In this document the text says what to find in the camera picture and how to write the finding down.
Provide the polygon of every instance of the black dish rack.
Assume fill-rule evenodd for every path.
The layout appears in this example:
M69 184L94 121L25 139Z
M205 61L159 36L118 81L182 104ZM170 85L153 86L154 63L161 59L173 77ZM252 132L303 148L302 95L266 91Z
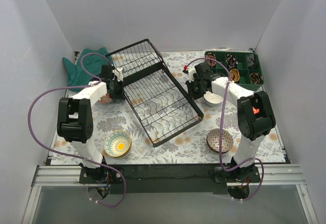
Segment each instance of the black dish rack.
M204 114L148 40L109 53L124 69L124 94L154 147L203 120Z

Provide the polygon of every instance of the gray wall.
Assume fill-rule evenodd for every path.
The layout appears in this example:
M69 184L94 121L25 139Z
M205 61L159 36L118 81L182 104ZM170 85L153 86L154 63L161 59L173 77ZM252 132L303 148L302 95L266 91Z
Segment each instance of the gray wall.
M30 136L28 108L42 91L67 83L61 58L73 52L45 0L0 0L0 9L0 222L17 224L36 166L47 155ZM47 145L62 94L47 95L33 113L35 131Z
M326 0L282 0L258 44L286 151L326 223Z
M280 0L47 0L74 50L256 47Z

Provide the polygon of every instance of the bowl with sun design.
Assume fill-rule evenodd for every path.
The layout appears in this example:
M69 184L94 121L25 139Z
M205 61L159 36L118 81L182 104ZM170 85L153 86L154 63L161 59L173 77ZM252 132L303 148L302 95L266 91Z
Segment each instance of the bowl with sun design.
M126 156L131 149L131 137L126 131L114 131L105 140L104 149L113 158Z

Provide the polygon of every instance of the green cloth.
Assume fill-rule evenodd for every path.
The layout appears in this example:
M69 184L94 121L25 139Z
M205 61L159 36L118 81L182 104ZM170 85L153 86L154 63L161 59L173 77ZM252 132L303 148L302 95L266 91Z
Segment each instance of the green cloth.
M107 49L105 47L100 48L98 51L90 50L90 49L84 49L83 52L81 53L77 64L73 64L69 59L67 58L62 58L63 63L65 64L67 71L68 71L68 86L84 86L87 85L92 77L87 74L81 64L80 61L82 57L90 52L96 52L101 55L106 55L108 54ZM107 60L104 58L98 56L98 55L90 55L84 58L83 60L83 65L87 71L89 71L91 74L98 75L101 73L101 68L102 65L107 65ZM74 92L80 92L82 89L69 89Z

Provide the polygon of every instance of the green crate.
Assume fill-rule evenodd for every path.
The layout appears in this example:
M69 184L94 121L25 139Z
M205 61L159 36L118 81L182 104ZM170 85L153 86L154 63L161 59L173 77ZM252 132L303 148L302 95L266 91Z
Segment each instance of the green crate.
M263 84L259 84L259 85L254 85L251 83L250 80L250 74L253 72L258 72L259 74L261 74L263 76L262 70L261 70L261 66L260 66L260 62L259 62L259 57L256 53L254 52L243 52L243 51L206 51L205 52L205 57L206 54L208 52L212 52L215 54L216 56L216 60L221 62L225 67L227 67L227 63L226 63L226 56L228 54L233 55L237 61L238 61L238 65L237 65L237 69L239 71L240 74L240 80L239 80L239 85L245 89L249 89L251 91L257 91L263 84L264 84L264 80L263 80ZM258 61L258 67L255 67L255 69L249 69L248 65L247 65L247 57L249 55L253 54L254 55L254 60ZM216 65L215 67L212 68L212 70L215 73L221 73L226 75L227 72L220 66L220 65Z

